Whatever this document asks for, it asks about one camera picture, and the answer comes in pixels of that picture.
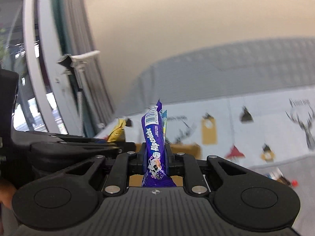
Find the person's left hand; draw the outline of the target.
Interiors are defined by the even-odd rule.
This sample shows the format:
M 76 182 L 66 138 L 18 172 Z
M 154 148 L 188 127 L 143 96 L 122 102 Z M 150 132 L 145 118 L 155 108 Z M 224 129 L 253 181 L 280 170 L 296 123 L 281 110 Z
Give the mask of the person's left hand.
M 0 202 L 6 208 L 12 209 L 12 198 L 16 193 L 16 188 L 8 183 L 8 182 L 1 182 L 0 185 Z

